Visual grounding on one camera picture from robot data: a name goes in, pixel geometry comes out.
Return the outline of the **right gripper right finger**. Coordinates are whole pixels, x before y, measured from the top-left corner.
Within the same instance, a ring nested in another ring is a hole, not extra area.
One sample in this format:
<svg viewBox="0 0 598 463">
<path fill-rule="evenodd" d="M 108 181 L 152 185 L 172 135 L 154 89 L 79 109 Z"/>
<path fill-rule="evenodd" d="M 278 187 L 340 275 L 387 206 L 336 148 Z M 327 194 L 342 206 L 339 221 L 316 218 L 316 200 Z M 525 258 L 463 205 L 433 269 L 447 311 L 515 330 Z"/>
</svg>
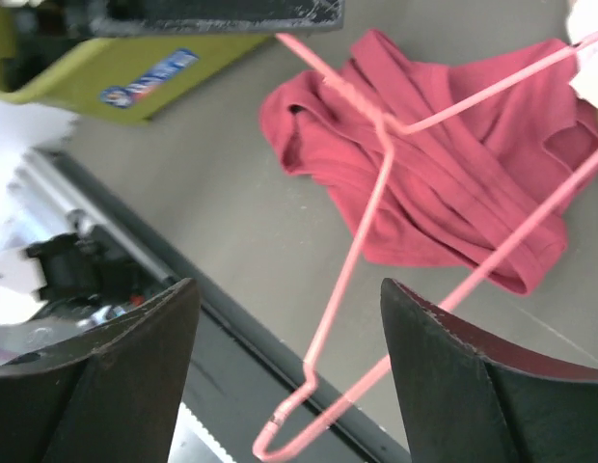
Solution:
<svg viewBox="0 0 598 463">
<path fill-rule="evenodd" d="M 386 279 L 381 314 L 415 462 L 598 462 L 598 369 L 502 339 Z"/>
</svg>

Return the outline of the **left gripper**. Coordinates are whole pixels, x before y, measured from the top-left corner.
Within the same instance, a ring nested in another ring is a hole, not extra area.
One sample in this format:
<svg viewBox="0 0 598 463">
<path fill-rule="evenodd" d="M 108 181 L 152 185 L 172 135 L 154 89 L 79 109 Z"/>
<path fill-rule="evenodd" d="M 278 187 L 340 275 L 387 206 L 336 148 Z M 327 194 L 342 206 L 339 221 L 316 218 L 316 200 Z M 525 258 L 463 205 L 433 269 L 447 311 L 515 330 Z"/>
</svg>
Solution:
<svg viewBox="0 0 598 463">
<path fill-rule="evenodd" d="M 68 1 L 68 25 L 87 38 L 320 32 L 343 26 L 342 1 Z"/>
</svg>

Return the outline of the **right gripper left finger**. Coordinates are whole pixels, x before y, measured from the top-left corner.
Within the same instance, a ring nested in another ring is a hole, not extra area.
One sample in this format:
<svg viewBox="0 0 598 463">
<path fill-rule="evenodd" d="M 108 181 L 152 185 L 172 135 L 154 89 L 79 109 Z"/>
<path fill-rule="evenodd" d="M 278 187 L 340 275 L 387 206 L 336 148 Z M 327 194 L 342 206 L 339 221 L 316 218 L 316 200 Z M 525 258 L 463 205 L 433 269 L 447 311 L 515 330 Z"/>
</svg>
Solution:
<svg viewBox="0 0 598 463">
<path fill-rule="evenodd" d="M 201 306 L 184 279 L 0 366 L 0 462 L 165 462 Z"/>
</svg>

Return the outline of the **maroon tank top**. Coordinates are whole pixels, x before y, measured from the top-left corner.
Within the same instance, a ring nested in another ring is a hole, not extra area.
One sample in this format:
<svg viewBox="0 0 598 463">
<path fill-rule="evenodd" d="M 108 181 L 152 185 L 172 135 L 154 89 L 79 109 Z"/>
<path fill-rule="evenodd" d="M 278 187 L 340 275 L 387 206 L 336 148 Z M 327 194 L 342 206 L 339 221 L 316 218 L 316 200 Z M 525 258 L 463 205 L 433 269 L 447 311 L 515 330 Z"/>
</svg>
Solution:
<svg viewBox="0 0 598 463">
<path fill-rule="evenodd" d="M 340 73 L 375 106 L 415 123 L 561 48 L 550 39 L 450 67 L 412 61 L 371 30 Z M 473 268 L 492 254 L 598 149 L 594 110 L 569 86 L 576 68 L 567 58 L 441 123 L 394 135 L 367 260 Z M 259 118 L 285 172 L 323 185 L 356 230 L 383 159 L 372 122 L 313 70 L 270 94 Z"/>
</svg>

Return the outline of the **pink wire hanger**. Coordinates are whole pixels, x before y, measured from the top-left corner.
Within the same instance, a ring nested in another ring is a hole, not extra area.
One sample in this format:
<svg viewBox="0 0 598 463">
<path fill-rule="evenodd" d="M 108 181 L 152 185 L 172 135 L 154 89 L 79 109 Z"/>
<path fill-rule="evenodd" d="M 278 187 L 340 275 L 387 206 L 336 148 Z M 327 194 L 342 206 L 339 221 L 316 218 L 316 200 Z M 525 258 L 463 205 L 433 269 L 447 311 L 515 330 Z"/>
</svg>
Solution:
<svg viewBox="0 0 598 463">
<path fill-rule="evenodd" d="M 304 383 L 278 406 L 272 418 L 254 442 L 254 455 L 263 462 L 286 462 L 296 456 L 340 417 L 351 404 L 374 386 L 391 368 L 388 359 L 379 361 L 341 399 L 324 411 L 290 443 L 282 449 L 272 450 L 270 448 L 270 443 L 285 420 L 317 388 L 318 380 L 315 372 L 317 361 L 333 326 L 357 260 L 359 258 L 366 259 L 364 245 L 386 191 L 394 164 L 393 136 L 409 136 L 441 123 L 567 58 L 574 58 L 577 63 L 574 77 L 578 72 L 577 52 L 598 41 L 598 33 L 592 35 L 589 39 L 585 39 L 580 45 L 563 42 L 560 50 L 415 123 L 404 123 L 395 115 L 375 106 L 341 76 L 341 70 L 329 67 L 297 38 L 290 34 L 280 34 L 278 39 L 308 64 L 308 70 L 319 73 L 328 86 L 333 88 L 353 108 L 372 122 L 375 134 L 383 148 L 383 159 L 360 224 L 356 230 L 350 229 L 353 234 L 350 250 L 304 358 Z M 481 264 L 473 268 L 467 266 L 471 271 L 470 276 L 446 297 L 445 308 L 455 308 L 483 280 L 489 280 L 520 295 L 532 292 L 547 272 L 557 263 L 566 248 L 567 233 L 561 219 L 561 212 L 577 194 L 588 176 L 593 174 L 597 168 L 598 149 L 568 179 L 562 182 L 533 213 L 528 215 Z"/>
</svg>

